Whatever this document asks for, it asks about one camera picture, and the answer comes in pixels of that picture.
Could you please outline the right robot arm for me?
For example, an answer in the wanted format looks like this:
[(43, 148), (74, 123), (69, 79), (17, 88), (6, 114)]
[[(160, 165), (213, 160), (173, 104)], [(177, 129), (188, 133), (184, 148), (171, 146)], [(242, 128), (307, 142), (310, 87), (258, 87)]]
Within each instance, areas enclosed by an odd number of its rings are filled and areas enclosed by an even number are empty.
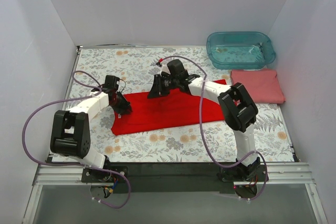
[(246, 88), (237, 83), (233, 86), (207, 81), (197, 74), (189, 74), (178, 59), (162, 65), (154, 75), (149, 99), (165, 97), (173, 89), (217, 103), (226, 124), (233, 130), (237, 147), (236, 162), (220, 165), (220, 176), (227, 180), (251, 180), (257, 176), (260, 158), (256, 153), (254, 124), (258, 109)]

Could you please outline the red t shirt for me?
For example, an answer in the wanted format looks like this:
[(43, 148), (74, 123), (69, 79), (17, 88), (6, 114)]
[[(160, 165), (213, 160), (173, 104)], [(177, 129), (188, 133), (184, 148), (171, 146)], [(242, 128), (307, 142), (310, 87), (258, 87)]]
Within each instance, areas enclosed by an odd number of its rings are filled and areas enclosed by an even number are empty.
[(199, 123), (200, 97), (174, 89), (166, 97), (148, 99), (148, 92), (126, 94), (131, 114), (116, 117), (114, 135), (141, 133)]

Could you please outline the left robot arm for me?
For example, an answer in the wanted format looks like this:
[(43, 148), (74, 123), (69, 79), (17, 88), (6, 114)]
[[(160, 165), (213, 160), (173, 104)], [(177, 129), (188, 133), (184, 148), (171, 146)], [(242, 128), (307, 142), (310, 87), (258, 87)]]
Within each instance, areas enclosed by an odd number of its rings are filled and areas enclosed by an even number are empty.
[(119, 91), (120, 81), (116, 76), (107, 75), (104, 84), (92, 89), (90, 98), (69, 110), (58, 110), (52, 125), (51, 151), (92, 168), (100, 182), (125, 179), (124, 169), (111, 172), (111, 162), (93, 147), (90, 136), (90, 121), (103, 109), (110, 106), (118, 116), (132, 112), (131, 103)]

